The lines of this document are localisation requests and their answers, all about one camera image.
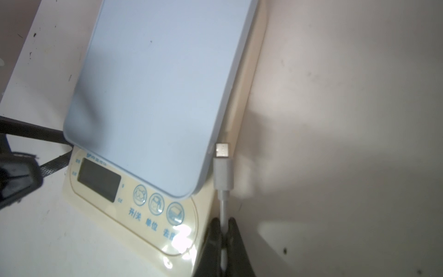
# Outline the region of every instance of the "button icon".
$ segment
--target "button icon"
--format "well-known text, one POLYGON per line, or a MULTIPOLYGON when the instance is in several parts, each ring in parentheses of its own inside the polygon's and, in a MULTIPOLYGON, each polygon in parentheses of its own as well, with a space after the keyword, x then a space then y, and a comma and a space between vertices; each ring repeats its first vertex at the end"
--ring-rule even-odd
POLYGON ((165 209, 165 200, 160 194, 154 193, 149 197, 148 206, 153 215, 160 215, 165 209))
POLYGON ((138 206, 142 206, 146 202, 146 198, 148 198, 148 192, 144 185, 136 186, 134 193, 132 194, 132 198, 134 199, 134 203, 138 206))
POLYGON ((171 225, 178 226, 185 219, 185 210, 178 202, 172 202, 166 210, 166 218, 171 225))

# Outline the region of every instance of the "scale control panel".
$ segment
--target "scale control panel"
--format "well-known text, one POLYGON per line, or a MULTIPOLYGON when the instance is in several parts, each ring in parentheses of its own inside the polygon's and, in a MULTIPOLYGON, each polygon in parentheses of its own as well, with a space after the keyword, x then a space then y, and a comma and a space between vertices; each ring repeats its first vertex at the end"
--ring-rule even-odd
POLYGON ((198 218, 192 198, 169 199, 83 150, 71 157, 69 175, 77 195, 164 254, 183 254, 195 242, 198 218))

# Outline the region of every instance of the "black strap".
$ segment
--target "black strap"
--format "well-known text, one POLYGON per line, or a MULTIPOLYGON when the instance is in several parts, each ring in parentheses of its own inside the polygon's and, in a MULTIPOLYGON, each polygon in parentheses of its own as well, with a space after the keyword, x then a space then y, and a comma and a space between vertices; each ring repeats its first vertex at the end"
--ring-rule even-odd
POLYGON ((40 171, 42 173, 42 177, 46 177, 51 175, 54 172, 59 171, 60 169, 67 167, 69 164, 69 159, 71 158, 72 150, 68 153, 61 155, 45 164, 40 165, 40 171))

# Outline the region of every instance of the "white cable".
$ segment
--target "white cable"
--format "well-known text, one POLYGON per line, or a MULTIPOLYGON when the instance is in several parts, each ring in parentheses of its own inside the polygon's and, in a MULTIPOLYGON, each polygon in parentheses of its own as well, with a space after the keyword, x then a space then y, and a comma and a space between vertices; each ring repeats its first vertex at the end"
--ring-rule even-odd
MULTIPOLYGON (((223 239, 228 233, 228 198, 229 191, 234 188, 234 174, 232 159, 229 158, 229 145, 227 143, 217 143, 215 147, 214 167, 214 187, 218 191, 220 200, 220 227, 223 239)), ((226 248, 221 250, 220 267, 223 272, 228 265, 228 255, 226 248)))

